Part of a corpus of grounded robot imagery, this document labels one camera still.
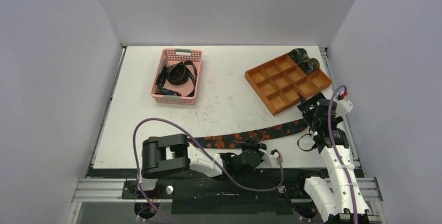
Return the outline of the black orange floral tie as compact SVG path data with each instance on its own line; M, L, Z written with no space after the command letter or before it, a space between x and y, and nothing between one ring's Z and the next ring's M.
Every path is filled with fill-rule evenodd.
M307 128L307 123L303 119L298 119L262 129L233 134L198 137L195 138L195 140L203 148L236 149L240 148L241 144L252 139L257 139L258 141L278 139L301 133Z

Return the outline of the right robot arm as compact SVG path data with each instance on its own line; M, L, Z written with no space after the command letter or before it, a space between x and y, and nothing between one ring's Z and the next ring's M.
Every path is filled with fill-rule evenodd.
M382 223L364 200L354 173L349 141L344 130L338 128L343 121L336 110L343 106L351 110L347 101L327 99L322 93L302 99L298 109L309 127L309 136L325 162L331 186L325 178L307 174L295 182L300 197L310 197L324 223Z

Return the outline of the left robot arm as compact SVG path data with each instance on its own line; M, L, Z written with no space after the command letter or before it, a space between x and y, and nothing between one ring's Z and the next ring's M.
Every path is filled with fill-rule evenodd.
M135 191L142 198L149 198L155 193L155 183L149 179L159 179L175 173L193 170L213 178L224 171L231 176L243 176L252 172L261 163L274 165L265 144L256 138L240 144L241 153L217 153L206 156L201 149L190 143L185 134L152 137L142 144L142 167L135 185Z

